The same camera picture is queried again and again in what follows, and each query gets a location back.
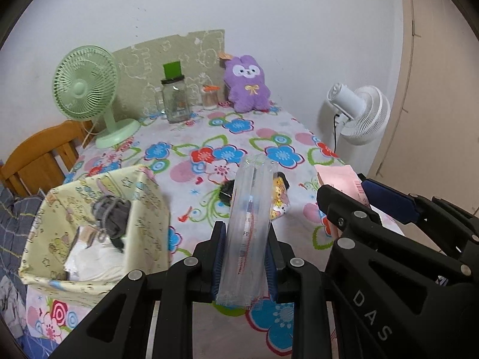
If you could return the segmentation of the pink paper packet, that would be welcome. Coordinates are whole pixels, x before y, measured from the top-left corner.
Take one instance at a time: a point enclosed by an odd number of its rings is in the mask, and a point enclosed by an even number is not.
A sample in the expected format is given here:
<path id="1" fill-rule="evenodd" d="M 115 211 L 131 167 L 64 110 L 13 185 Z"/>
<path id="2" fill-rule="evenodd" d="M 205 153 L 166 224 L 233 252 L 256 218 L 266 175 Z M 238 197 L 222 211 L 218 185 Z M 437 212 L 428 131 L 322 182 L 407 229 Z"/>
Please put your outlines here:
<path id="1" fill-rule="evenodd" d="M 362 203 L 367 208 L 371 208 L 373 211 L 379 214 L 383 227 L 400 235 L 404 234 L 392 217 L 369 204 L 369 200 L 366 197 L 365 191 L 361 185 L 361 180 L 350 165 L 315 165 L 314 167 L 317 171 L 317 177 L 320 185 L 330 185 L 338 191 L 341 191 L 342 193 L 345 193 L 349 197 Z"/>

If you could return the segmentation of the clear plastic pen pouch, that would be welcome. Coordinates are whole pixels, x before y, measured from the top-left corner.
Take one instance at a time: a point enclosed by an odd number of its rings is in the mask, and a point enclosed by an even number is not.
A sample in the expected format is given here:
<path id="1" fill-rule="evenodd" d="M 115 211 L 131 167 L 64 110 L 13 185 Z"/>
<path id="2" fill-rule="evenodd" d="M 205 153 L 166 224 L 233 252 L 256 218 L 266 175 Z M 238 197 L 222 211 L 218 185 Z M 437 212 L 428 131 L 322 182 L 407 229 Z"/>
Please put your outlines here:
<path id="1" fill-rule="evenodd" d="M 250 308 L 266 284 L 265 257 L 276 163 L 264 154 L 241 160 L 231 197 L 216 303 Z"/>

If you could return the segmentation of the white tissue pack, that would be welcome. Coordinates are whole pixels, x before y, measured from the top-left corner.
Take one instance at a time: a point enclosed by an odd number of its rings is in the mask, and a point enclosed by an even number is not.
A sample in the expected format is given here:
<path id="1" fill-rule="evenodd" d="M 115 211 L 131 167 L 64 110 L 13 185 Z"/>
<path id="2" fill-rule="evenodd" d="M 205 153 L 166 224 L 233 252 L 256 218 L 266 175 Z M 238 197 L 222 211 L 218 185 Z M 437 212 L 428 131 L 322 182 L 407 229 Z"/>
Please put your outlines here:
<path id="1" fill-rule="evenodd" d="M 69 280 L 80 282 L 114 282 L 123 277 L 124 253 L 94 226 L 76 230 L 72 248 L 63 269 Z"/>

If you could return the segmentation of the black plastic bag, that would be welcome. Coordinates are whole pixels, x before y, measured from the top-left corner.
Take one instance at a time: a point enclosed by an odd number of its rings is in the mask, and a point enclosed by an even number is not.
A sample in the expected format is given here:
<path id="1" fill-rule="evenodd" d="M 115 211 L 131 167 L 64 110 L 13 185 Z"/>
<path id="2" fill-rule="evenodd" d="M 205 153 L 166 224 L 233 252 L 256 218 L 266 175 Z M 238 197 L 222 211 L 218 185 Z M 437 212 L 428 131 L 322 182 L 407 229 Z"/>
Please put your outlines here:
<path id="1" fill-rule="evenodd" d="M 231 205 L 234 185 L 235 185 L 235 181 L 229 180 L 229 181 L 224 181 L 220 186 L 219 199 L 223 204 L 225 204 L 228 207 Z"/>

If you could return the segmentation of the grey drawstring pouch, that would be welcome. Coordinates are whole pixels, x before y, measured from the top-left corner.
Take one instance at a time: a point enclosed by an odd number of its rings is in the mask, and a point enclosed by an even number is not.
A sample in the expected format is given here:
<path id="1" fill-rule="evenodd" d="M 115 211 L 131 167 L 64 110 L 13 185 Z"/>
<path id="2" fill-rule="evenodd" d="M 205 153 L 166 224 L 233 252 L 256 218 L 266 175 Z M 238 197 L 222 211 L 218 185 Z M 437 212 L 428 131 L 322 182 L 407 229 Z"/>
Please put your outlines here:
<path id="1" fill-rule="evenodd" d="M 92 207 L 92 214 L 102 234 L 105 234 L 112 245 L 123 252 L 131 202 L 111 194 L 100 197 Z"/>

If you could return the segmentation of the beige door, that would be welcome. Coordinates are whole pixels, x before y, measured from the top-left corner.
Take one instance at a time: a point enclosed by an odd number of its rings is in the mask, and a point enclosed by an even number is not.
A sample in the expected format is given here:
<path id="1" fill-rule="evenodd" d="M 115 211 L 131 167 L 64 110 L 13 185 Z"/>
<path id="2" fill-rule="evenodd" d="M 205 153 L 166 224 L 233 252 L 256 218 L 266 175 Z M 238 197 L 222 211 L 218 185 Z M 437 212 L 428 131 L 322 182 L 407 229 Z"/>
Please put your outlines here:
<path id="1" fill-rule="evenodd" d="M 478 213 L 478 39 L 452 0 L 403 0 L 390 122 L 369 174 Z"/>

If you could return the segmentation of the white standing fan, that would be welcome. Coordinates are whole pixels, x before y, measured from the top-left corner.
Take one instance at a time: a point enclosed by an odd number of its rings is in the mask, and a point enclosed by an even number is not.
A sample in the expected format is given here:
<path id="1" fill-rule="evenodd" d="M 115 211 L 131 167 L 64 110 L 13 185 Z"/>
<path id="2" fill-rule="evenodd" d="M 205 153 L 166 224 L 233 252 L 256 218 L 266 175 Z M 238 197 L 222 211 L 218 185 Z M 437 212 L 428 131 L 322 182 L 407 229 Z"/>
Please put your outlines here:
<path id="1" fill-rule="evenodd" d="M 326 98 L 339 116 L 340 135 L 349 144 L 369 144 L 386 129 L 390 102 L 377 87 L 366 85 L 352 91 L 343 83 L 335 83 Z"/>

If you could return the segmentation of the crumpled white cloth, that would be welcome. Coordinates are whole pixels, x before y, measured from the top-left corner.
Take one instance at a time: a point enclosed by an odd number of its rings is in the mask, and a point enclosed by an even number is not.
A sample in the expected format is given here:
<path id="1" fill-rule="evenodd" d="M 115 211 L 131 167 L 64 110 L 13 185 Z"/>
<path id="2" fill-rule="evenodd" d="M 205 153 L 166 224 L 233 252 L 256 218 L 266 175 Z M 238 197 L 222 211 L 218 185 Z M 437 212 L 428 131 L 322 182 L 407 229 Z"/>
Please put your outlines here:
<path id="1" fill-rule="evenodd" d="M 4 276 L 0 283 L 1 316 L 11 334 L 16 338 L 24 335 L 26 328 L 26 310 L 19 291 L 13 282 Z"/>

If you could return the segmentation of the yellow fabric storage box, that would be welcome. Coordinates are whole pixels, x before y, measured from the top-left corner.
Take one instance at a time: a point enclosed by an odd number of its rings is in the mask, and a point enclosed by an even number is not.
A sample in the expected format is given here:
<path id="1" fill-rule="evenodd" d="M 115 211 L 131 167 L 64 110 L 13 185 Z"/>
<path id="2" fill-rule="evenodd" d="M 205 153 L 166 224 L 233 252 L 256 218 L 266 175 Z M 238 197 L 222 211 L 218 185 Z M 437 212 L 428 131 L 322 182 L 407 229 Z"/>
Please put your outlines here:
<path id="1" fill-rule="evenodd" d="M 19 267 L 30 288 L 94 307 L 130 271 L 170 266 L 170 212 L 142 165 L 51 189 L 32 224 Z"/>

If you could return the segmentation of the grey plaid pillow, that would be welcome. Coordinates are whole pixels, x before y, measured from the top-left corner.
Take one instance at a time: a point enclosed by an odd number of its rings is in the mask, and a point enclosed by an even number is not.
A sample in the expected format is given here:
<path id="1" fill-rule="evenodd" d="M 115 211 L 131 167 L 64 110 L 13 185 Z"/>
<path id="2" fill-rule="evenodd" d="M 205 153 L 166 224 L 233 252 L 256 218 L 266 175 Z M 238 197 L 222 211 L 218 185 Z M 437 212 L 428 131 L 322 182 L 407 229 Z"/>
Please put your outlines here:
<path id="1" fill-rule="evenodd" d="M 32 222 L 44 197 L 40 194 L 21 198 L 1 188 L 1 277 L 8 276 L 21 285 L 18 269 Z"/>

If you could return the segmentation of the purple plush bunny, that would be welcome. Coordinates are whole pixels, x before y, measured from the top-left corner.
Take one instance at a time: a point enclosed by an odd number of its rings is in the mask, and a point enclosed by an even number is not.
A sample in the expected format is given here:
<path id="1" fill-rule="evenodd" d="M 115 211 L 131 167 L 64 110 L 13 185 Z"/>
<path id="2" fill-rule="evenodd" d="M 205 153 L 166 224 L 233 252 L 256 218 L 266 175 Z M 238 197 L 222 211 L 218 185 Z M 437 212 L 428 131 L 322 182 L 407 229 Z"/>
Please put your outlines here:
<path id="1" fill-rule="evenodd" d="M 251 55 L 226 60 L 224 82 L 227 86 L 227 99 L 236 113 L 269 109 L 270 91 L 265 74 Z"/>

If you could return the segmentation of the toothpick jar orange lid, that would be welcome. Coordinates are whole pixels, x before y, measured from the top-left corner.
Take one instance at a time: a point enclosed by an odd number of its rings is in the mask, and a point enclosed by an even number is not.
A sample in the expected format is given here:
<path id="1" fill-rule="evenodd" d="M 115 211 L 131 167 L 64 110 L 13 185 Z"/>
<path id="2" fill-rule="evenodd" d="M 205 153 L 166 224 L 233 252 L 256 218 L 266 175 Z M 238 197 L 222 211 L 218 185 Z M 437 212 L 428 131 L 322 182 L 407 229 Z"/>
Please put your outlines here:
<path id="1" fill-rule="evenodd" d="M 201 100 L 205 110 L 216 109 L 219 105 L 219 86 L 204 85 L 201 88 Z"/>

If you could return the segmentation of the glass mason jar mug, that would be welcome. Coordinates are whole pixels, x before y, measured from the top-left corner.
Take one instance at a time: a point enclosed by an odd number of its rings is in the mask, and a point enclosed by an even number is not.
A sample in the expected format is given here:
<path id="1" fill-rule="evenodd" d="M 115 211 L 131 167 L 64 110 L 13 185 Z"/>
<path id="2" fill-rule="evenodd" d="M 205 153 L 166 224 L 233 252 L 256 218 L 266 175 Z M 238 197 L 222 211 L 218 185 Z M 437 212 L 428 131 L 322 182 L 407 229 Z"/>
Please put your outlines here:
<path id="1" fill-rule="evenodd" d="M 156 92 L 158 112 L 172 124 L 189 120 L 190 103 L 180 61 L 164 64 L 163 71 L 165 77 Z"/>

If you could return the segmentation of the green desk fan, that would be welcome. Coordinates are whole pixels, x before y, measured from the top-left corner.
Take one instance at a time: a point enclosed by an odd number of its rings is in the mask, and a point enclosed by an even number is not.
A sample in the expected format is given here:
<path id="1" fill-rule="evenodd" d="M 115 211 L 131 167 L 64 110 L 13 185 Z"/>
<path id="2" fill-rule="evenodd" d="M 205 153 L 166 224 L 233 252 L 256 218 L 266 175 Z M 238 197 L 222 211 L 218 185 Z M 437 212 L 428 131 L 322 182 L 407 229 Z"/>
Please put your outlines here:
<path id="1" fill-rule="evenodd" d="M 104 119 L 106 127 L 97 135 L 96 146 L 107 148 L 129 139 L 140 128 L 135 119 L 115 119 L 113 103 L 118 86 L 114 56 L 102 47 L 84 45 L 70 51 L 58 64 L 52 92 L 55 104 L 69 119 Z"/>

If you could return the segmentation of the green patterned wall board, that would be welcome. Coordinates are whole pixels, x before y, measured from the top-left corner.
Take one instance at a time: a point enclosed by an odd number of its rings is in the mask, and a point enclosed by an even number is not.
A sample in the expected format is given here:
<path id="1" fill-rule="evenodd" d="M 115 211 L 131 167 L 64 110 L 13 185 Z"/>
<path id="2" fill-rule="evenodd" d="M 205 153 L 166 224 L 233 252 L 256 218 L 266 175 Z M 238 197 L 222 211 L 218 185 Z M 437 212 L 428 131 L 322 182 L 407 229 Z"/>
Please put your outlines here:
<path id="1" fill-rule="evenodd" d="M 160 37 L 114 51 L 119 85 L 113 110 L 117 119 L 141 119 L 163 111 L 162 87 L 181 76 L 190 105 L 201 104 L 205 86 L 219 87 L 224 99 L 223 29 Z"/>

